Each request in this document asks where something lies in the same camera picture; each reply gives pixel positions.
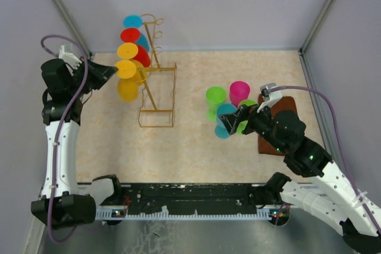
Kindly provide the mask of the green wine glass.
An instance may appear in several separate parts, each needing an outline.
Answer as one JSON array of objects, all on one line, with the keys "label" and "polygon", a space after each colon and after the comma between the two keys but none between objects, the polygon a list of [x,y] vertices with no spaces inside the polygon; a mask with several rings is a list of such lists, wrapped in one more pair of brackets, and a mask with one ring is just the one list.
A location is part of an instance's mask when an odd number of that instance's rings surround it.
[{"label": "green wine glass", "polygon": [[217,108],[225,103],[226,91],[223,87],[213,86],[206,91],[206,101],[208,105],[207,118],[210,121],[216,121]]},{"label": "green wine glass", "polygon": [[238,120],[238,128],[237,128],[237,134],[242,135],[242,132],[244,131],[247,123],[248,123],[248,118],[249,118],[249,110],[251,107],[256,107],[258,105],[258,102],[252,99],[245,99],[242,100],[239,103],[239,107],[246,106],[247,108],[247,119],[245,120]]}]

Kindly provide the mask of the teal wine glass front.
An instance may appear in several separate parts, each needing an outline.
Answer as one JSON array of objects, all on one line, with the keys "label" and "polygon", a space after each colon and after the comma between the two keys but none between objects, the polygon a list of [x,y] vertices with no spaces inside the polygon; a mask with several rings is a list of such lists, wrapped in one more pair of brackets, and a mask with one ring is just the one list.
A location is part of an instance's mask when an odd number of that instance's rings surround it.
[{"label": "teal wine glass front", "polygon": [[217,125],[214,129],[214,132],[218,138],[227,139],[230,136],[224,123],[220,119],[220,115],[234,113],[236,110],[237,110],[237,107],[235,107],[233,104],[222,104],[217,108],[216,110]]}]

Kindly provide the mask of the pink wine glass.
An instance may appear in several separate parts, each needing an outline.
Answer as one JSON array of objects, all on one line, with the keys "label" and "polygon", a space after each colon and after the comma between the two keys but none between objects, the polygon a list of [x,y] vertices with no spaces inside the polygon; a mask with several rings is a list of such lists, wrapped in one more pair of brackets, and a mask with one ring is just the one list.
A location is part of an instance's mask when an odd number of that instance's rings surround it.
[{"label": "pink wine glass", "polygon": [[245,81],[234,81],[229,87],[229,99],[234,106],[248,98],[251,92],[249,84]]}]

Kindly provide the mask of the green wine glass front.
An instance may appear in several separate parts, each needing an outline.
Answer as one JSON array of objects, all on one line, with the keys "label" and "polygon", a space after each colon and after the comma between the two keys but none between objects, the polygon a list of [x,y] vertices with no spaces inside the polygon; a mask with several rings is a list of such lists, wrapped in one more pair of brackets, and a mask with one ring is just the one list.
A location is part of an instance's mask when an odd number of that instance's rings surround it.
[{"label": "green wine glass front", "polygon": [[213,86],[206,91],[206,101],[208,105],[207,118],[210,121],[216,121],[217,108],[225,103],[226,91],[223,87]]}]

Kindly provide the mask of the orange wine glass front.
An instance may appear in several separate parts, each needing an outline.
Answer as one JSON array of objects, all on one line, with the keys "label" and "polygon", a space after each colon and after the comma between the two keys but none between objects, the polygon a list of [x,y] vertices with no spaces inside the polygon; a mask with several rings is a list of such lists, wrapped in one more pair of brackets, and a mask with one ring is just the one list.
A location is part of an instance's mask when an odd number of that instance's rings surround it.
[{"label": "orange wine glass front", "polygon": [[132,78],[137,72],[134,62],[123,59],[115,64],[117,68],[116,76],[119,78],[117,92],[122,101],[133,102],[138,98],[138,84]]}]

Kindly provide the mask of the orange wine glass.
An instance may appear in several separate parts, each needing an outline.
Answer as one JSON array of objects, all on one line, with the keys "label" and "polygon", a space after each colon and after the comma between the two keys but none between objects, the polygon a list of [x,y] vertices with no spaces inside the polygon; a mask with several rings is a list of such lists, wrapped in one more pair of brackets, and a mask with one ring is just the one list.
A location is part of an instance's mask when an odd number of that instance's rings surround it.
[{"label": "orange wine glass", "polygon": [[132,78],[137,72],[134,62],[123,59],[115,64],[117,68],[116,76],[119,78],[117,92],[122,101],[133,102],[138,98],[138,84]]},{"label": "orange wine glass", "polygon": [[121,44],[118,47],[117,56],[120,58],[120,60],[128,59],[135,63],[137,67],[137,72],[133,76],[132,80],[137,84],[142,84],[143,81],[146,79],[146,71],[142,63],[135,59],[135,56],[138,55],[138,52],[139,52],[138,46],[134,43],[129,42],[129,43]]}]

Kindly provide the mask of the gold wire glass rack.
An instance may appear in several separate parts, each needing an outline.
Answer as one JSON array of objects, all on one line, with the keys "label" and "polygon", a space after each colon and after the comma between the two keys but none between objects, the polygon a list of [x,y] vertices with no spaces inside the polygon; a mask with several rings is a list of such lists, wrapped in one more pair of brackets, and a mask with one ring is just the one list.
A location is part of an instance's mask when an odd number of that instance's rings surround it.
[{"label": "gold wire glass rack", "polygon": [[159,42],[163,36],[163,18],[142,14],[143,27],[150,47],[151,64],[142,76],[142,103],[138,112],[140,128],[172,128],[175,124],[175,95],[177,64],[161,55]]}]

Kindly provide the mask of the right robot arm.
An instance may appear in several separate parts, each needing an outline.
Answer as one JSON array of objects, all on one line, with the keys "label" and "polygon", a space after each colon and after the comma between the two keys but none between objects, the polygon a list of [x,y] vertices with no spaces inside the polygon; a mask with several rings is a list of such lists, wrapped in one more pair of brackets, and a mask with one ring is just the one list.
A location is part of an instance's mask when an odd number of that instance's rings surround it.
[{"label": "right robot arm", "polygon": [[292,110],[275,117],[270,108],[240,106],[234,113],[218,119],[230,134],[246,121],[242,134],[257,133],[277,151],[285,154],[284,163],[296,175],[308,178],[325,192],[321,197],[287,179],[266,188],[267,199],[274,204],[292,204],[331,226],[344,242],[358,253],[380,253],[380,207],[353,188],[332,156],[318,143],[305,136],[306,125]]}]

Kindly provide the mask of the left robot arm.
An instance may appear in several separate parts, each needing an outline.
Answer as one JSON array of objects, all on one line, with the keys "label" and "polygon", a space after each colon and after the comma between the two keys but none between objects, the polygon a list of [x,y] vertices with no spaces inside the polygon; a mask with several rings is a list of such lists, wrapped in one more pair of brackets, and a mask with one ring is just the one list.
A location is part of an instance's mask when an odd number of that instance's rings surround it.
[{"label": "left robot arm", "polygon": [[83,95],[99,90],[116,72],[116,67],[80,61],[71,69],[63,59],[51,59],[41,66],[46,84],[42,118],[48,142],[46,176],[40,199],[31,203],[32,214],[53,230],[94,222],[96,209],[108,201],[115,205],[124,197],[116,175],[93,179],[83,192],[76,177],[76,144],[79,135]]}]

